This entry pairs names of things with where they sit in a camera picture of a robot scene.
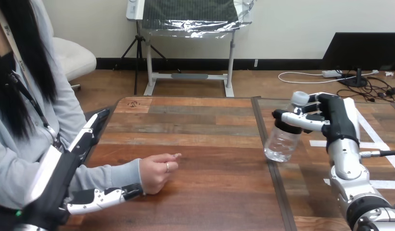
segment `computer monitor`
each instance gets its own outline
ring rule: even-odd
[[[321,69],[356,70],[356,78],[339,82],[363,87],[367,81],[361,76],[361,70],[391,70],[394,64],[395,33],[337,32],[323,56]]]

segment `robotic arm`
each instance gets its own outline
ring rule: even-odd
[[[313,104],[295,108],[294,112],[275,110],[272,115],[308,133],[321,131],[326,137],[332,193],[353,231],[395,231],[395,206],[370,184],[369,171],[361,163],[362,157],[395,152],[360,152],[360,129],[353,99],[321,92],[310,95],[309,102]]]
[[[25,196],[26,206],[19,217],[16,231],[52,231],[64,225],[73,214],[85,214],[123,203],[143,194],[139,184],[122,188],[83,190],[68,193],[68,187],[77,167],[86,153],[95,145],[94,131],[101,130],[109,110],[93,115],[68,150],[49,147],[43,156],[39,170]]]

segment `robotic finger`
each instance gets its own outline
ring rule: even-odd
[[[319,102],[308,104],[302,108],[303,113],[317,112],[319,111]]]
[[[284,110],[275,110],[272,116],[285,122],[289,125],[303,128],[310,131],[322,131],[324,126],[329,126],[328,120],[319,115],[309,115],[309,114],[296,114]]]
[[[335,95],[335,94],[330,94],[326,92],[319,92],[319,93],[313,93],[309,95],[309,103],[313,102],[321,102],[323,103],[324,101],[328,99],[339,99],[340,96]]]
[[[65,207],[72,215],[99,211],[143,194],[140,184],[131,184],[122,188],[109,188],[105,191],[89,189],[72,193],[72,199],[67,198]]]

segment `white office chair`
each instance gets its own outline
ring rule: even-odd
[[[37,2],[40,10],[43,11],[44,17],[51,30],[51,34],[54,36],[54,29],[51,25],[49,15],[47,14],[46,8],[42,0],[34,0]],[[94,54],[84,47],[62,38],[53,37],[53,44],[56,55],[61,62],[61,66],[64,70],[65,76],[68,81],[75,78],[88,74],[95,70],[97,60]],[[72,85],[73,89],[80,89],[80,85]]]

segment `wood grain surface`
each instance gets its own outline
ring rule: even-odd
[[[287,100],[259,99],[270,133],[271,112]],[[250,99],[128,97],[118,103],[88,167],[182,153],[179,171],[158,195],[75,218],[66,230],[285,230]],[[380,138],[395,149],[395,109],[357,103]],[[328,178],[322,134],[303,134],[292,159],[278,164],[299,231],[347,231]],[[361,141],[373,142],[361,127]],[[364,159],[371,180],[395,180],[386,158]],[[379,189],[391,203],[395,190]]]
[[[85,215],[81,231],[282,231],[250,99],[128,97],[88,167],[182,153],[158,195]]]
[[[258,100],[268,133],[274,122],[271,112],[275,108],[284,108],[288,102]],[[388,103],[357,103],[356,107],[380,138],[395,150],[395,109]],[[373,142],[362,126],[360,131],[362,142]],[[317,132],[303,133],[292,159],[278,163],[297,228],[299,231],[347,231],[349,227],[340,214],[331,188],[323,180],[329,178],[330,170],[326,148],[312,147],[310,140],[325,141],[326,138]],[[363,164],[368,168],[371,180],[395,180],[395,168],[385,157],[363,159]],[[379,189],[379,192],[395,204],[395,190]]]

